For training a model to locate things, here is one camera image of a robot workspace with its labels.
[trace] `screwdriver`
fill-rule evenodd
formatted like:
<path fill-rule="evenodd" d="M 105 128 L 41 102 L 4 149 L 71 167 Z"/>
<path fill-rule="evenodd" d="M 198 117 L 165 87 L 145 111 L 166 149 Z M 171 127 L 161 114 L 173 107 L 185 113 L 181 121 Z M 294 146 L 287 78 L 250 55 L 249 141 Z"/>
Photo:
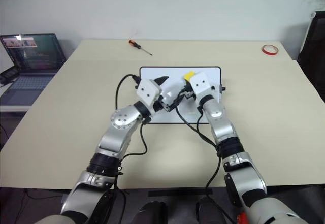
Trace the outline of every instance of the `screwdriver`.
<path fill-rule="evenodd" d="M 129 40 L 128 42 L 129 42 L 129 44 L 130 44 L 131 46 L 136 47 L 136 48 L 138 48 L 139 50 L 143 50 L 144 52 L 148 53 L 149 55 L 152 55 L 151 53 L 149 53 L 148 51 L 146 51 L 145 49 L 143 49 L 143 48 L 141 47 L 141 45 L 138 45 L 134 40 Z"/>

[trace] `laptop screen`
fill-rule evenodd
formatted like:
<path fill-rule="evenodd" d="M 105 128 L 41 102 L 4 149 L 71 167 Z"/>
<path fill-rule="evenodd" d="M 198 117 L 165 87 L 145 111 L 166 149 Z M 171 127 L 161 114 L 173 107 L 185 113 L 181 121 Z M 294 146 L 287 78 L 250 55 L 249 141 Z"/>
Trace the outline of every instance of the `laptop screen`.
<path fill-rule="evenodd" d="M 21 72 L 58 70 L 66 61 L 55 34 L 4 35 L 0 40 Z"/>

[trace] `laptop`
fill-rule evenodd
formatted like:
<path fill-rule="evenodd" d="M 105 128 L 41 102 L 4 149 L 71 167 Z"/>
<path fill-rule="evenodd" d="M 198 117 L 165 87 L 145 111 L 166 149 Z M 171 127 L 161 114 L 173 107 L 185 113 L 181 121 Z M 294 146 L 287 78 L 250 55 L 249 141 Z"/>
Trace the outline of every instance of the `laptop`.
<path fill-rule="evenodd" d="M 0 105 L 32 105 L 66 61 L 56 35 L 1 35 L 0 41 L 20 74 Z"/>

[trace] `floor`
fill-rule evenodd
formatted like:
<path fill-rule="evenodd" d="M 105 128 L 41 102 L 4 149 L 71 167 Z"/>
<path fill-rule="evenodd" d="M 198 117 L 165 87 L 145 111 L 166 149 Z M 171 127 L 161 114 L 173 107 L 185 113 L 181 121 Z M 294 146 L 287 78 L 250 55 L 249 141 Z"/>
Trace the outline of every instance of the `floor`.
<path fill-rule="evenodd" d="M 5 114 L 1 116 L 1 126 L 8 134 L 14 131 L 23 114 Z M 1 128 L 1 148 L 7 140 L 4 130 Z M 276 193 L 273 196 L 279 198 L 302 219 L 310 224 L 325 224 L 325 190 L 323 186 L 296 187 L 285 190 L 285 188 L 270 188 L 269 192 Z M 203 195 L 181 195 L 184 189 L 171 192 L 170 189 L 129 189 L 127 204 L 122 223 L 130 223 L 141 207 L 150 201 L 162 201 L 168 206 L 169 224 L 192 224 L 197 223 L 195 215 L 195 203 Z M 234 207 L 230 202 L 224 187 L 212 188 L 212 197 L 235 219 L 240 209 Z M 32 197 L 43 198 L 62 195 L 53 190 L 30 189 Z M 53 214 L 59 214 L 62 207 L 62 197 L 33 200 L 24 196 L 20 188 L 0 188 L 0 223 L 14 224 L 17 214 L 22 205 L 22 213 L 16 223 L 29 224 Z M 108 223 L 117 223 L 122 207 L 122 197 L 119 194 Z"/>

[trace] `beige tabletop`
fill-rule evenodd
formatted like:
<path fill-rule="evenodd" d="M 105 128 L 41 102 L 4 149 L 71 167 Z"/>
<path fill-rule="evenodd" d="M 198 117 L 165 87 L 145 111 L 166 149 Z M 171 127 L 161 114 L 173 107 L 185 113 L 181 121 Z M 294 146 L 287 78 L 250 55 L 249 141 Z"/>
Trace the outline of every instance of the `beige tabletop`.
<path fill-rule="evenodd" d="M 115 89 L 141 66 L 220 66 L 229 119 L 267 185 L 325 182 L 325 104 L 280 42 L 85 40 L 29 109 L 0 153 L 0 185 L 72 188 L 114 111 Z M 273 44 L 279 53 L 261 52 Z M 136 101 L 125 81 L 119 107 Z M 215 151 L 186 125 L 143 128 L 144 156 L 123 162 L 120 188 L 203 187 Z M 208 125 L 202 132 L 211 135 Z M 139 130 L 128 153 L 142 152 Z M 211 186 L 224 186 L 223 169 Z"/>

